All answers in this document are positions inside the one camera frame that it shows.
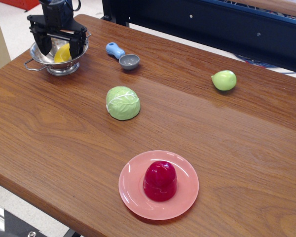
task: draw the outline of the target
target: yellow object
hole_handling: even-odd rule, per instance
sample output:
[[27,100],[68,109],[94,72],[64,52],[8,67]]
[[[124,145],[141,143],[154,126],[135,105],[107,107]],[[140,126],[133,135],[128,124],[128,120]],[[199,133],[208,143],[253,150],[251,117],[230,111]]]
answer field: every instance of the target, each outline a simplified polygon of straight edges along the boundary
[[69,43],[61,46],[55,54],[55,57],[54,57],[55,63],[63,63],[71,60],[72,58],[70,56],[69,49],[70,49]]

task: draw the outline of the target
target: wooden table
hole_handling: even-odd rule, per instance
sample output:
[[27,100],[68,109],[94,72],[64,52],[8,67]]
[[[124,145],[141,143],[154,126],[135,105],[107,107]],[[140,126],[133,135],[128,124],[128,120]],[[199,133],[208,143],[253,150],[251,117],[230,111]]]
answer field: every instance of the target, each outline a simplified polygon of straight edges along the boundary
[[[296,237],[296,79],[79,15],[92,33],[80,68],[65,77],[27,71],[25,52],[0,70],[0,185],[85,237]],[[124,71],[116,42],[140,56]],[[217,91],[211,75],[232,70]],[[114,86],[141,111],[106,110]],[[183,215],[142,218],[123,203],[125,164],[151,150],[187,159],[200,190]]]
[[296,0],[236,0],[235,2],[296,16]]

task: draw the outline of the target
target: red object in background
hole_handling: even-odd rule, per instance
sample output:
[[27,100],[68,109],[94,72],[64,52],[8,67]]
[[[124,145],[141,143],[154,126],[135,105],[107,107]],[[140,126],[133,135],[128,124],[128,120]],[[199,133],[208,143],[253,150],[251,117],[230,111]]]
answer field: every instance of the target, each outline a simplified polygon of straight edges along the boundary
[[27,11],[39,5],[38,0],[0,0],[0,2],[11,6],[16,6]]

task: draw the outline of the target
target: floor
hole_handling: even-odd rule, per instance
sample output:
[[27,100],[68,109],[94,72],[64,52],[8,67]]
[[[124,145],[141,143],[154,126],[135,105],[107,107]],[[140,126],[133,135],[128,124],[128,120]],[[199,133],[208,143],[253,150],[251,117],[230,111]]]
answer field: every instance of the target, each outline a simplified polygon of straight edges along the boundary
[[[73,0],[73,5],[74,7],[77,7],[78,0]],[[83,0],[80,11],[75,12],[75,15],[82,13],[101,18],[103,16],[102,0]],[[30,24],[27,20],[28,15],[42,15],[41,5],[38,5],[25,12],[25,10],[0,2],[0,27],[2,29],[11,60],[16,58],[24,51],[28,50],[34,43],[33,35],[29,30]],[[196,48],[211,51],[226,57],[237,59],[231,53],[172,37],[160,32],[151,31],[134,25],[131,25],[131,28],[168,38],[170,40],[178,41]],[[296,77],[295,73],[292,74],[285,69],[277,68],[273,70],[278,71],[279,73],[289,73],[288,75]],[[1,186],[0,206],[17,215],[19,218],[28,222],[30,225],[42,230],[43,234],[48,237],[62,237],[68,230],[68,227],[62,225],[58,221],[21,200]]]

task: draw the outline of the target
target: colander handle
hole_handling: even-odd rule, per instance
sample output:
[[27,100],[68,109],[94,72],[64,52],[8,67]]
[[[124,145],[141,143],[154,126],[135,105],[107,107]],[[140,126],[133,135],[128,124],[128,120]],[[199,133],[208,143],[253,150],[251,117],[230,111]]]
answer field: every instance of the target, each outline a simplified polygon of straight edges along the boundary
[[39,72],[39,71],[41,71],[41,70],[43,70],[43,69],[45,69],[45,68],[47,68],[47,67],[49,66],[49,65],[46,65],[46,66],[44,66],[44,67],[42,67],[42,68],[40,68],[40,69],[29,68],[27,64],[30,63],[31,61],[33,61],[33,58],[31,58],[29,61],[27,61],[27,62],[24,63],[25,68],[26,68],[27,70],[30,70],[30,71],[36,71],[36,72]]

